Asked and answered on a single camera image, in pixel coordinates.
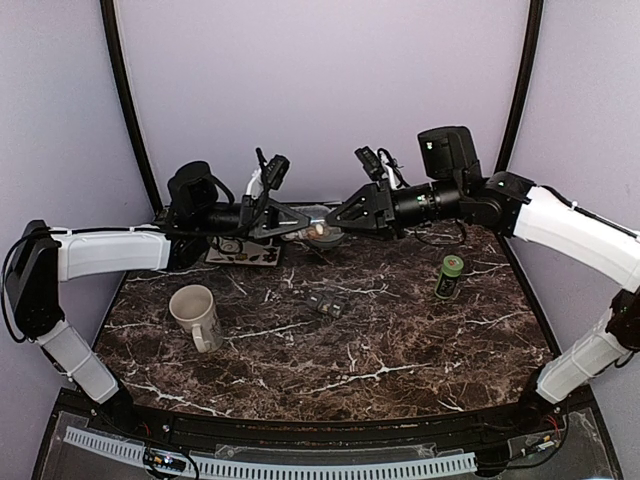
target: black rubber edge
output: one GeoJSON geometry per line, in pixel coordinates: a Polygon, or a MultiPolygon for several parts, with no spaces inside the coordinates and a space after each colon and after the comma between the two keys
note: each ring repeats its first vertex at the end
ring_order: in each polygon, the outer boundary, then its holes
{"type": "Polygon", "coordinates": [[[536,297],[536,294],[533,291],[533,288],[531,288],[529,279],[524,273],[524,270],[522,268],[522,265],[520,265],[520,261],[518,260],[518,257],[516,257],[516,254],[513,253],[513,250],[511,249],[511,245],[509,245],[509,242],[507,242],[507,240],[504,237],[500,235],[496,235],[495,237],[505,257],[507,257],[507,260],[509,261],[511,268],[513,269],[513,273],[515,274],[516,279],[520,284],[520,288],[522,288],[522,291],[524,292],[524,296],[526,297],[527,302],[531,307],[531,311],[533,311],[533,314],[536,316],[536,320],[538,320],[538,324],[540,325],[542,334],[544,335],[544,338],[547,341],[549,350],[551,350],[551,353],[553,354],[554,358],[560,356],[560,354],[562,353],[562,351],[560,350],[560,345],[558,345],[558,341],[556,340],[556,337],[553,335],[553,331],[551,330],[551,326],[549,325],[549,320],[547,319],[547,316],[544,314],[544,310],[542,310],[542,305],[540,305],[540,302],[538,301],[538,297],[536,297]]]}
{"type": "Polygon", "coordinates": [[[116,89],[120,98],[120,106],[122,115],[129,132],[129,140],[133,147],[133,153],[136,157],[138,170],[147,191],[147,197],[151,203],[153,211],[157,214],[162,210],[162,199],[158,191],[158,185],[151,170],[147,149],[142,139],[142,132],[138,117],[131,96],[131,88],[129,79],[127,78],[127,69],[122,54],[122,45],[120,44],[120,35],[118,34],[118,21],[116,18],[115,6],[113,0],[100,0],[102,10],[102,22],[104,24],[104,34],[109,49],[109,58],[111,59],[111,68],[113,69],[113,78],[116,81],[116,89]]]}
{"type": "Polygon", "coordinates": [[[504,171],[509,167],[509,160],[511,159],[513,147],[516,143],[518,128],[520,127],[522,112],[524,111],[524,105],[527,99],[527,91],[529,90],[529,82],[531,81],[536,47],[538,46],[543,4],[543,0],[531,0],[529,4],[529,18],[527,20],[527,30],[524,35],[524,45],[522,47],[522,57],[520,58],[516,88],[513,92],[509,119],[507,120],[504,137],[502,138],[502,145],[500,146],[495,172],[504,171]]]}

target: can lid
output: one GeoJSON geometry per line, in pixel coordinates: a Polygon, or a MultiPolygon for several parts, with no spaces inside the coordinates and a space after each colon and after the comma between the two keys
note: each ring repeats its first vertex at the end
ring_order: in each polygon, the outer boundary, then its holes
{"type": "Polygon", "coordinates": [[[462,273],[464,262],[456,255],[447,255],[442,261],[442,271],[450,277],[458,277],[462,273]]]}

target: mug handle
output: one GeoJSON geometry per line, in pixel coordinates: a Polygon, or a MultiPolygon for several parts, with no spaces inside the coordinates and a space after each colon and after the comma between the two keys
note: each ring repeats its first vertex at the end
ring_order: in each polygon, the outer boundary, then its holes
{"type": "Polygon", "coordinates": [[[200,325],[194,325],[191,329],[191,335],[193,336],[193,343],[196,344],[198,352],[206,353],[211,349],[211,342],[204,339],[200,325]]]}

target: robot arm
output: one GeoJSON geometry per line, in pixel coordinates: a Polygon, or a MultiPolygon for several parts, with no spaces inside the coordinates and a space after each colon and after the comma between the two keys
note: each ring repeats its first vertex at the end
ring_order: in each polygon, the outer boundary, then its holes
{"type": "Polygon", "coordinates": [[[5,317],[6,291],[24,338],[39,345],[118,428],[131,431],[137,425],[132,399],[66,321],[58,302],[59,282],[98,273],[187,268],[209,248],[209,236],[263,239],[308,227],[307,216],[268,197],[282,184],[289,161],[277,155],[267,163],[259,150],[258,157],[261,168],[241,204],[234,203],[206,163],[192,162],[169,181],[171,206],[157,225],[68,230],[35,220],[14,245],[11,262],[5,261],[0,290],[5,317]],[[227,195],[226,203],[218,202],[218,188],[227,195]]]}
{"type": "MultiPolygon", "coordinates": [[[[567,352],[532,375],[514,421],[522,429],[620,357],[640,350],[640,241],[638,233],[564,199],[552,188],[509,172],[480,173],[464,127],[418,135],[431,184],[396,190],[384,179],[363,186],[328,217],[349,232],[396,238],[405,228],[456,218],[505,237],[545,245],[602,272],[622,291],[594,327],[567,352]]],[[[367,173],[374,171],[363,161],[367,173]]]]}
{"type": "MultiPolygon", "coordinates": [[[[461,219],[498,235],[546,245],[601,271],[622,288],[582,339],[532,375],[514,419],[521,428],[532,428],[575,388],[640,350],[638,234],[518,175],[500,172],[483,178],[464,127],[429,130],[418,141],[433,183],[409,187],[388,152],[383,157],[368,147],[358,149],[356,156],[373,183],[331,211],[326,224],[344,232],[398,238],[405,228],[461,219]]],[[[208,249],[208,236],[261,239],[308,227],[308,217],[268,198],[269,190],[282,183],[288,160],[276,156],[260,163],[239,204],[206,163],[192,162],[169,181],[171,207],[156,225],[68,231],[34,221],[25,230],[3,272],[15,323],[119,428],[135,428],[131,397],[66,322],[58,282],[96,273],[185,268],[208,249]],[[218,202],[218,188],[227,202],[218,202]]]]}

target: white mug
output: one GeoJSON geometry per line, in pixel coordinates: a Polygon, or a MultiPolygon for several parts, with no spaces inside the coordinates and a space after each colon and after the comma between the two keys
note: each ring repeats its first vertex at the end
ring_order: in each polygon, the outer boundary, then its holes
{"type": "Polygon", "coordinates": [[[191,332],[198,352],[215,352],[222,346],[222,327],[213,294],[207,287],[182,287],[171,297],[169,312],[186,332],[191,332]]]}

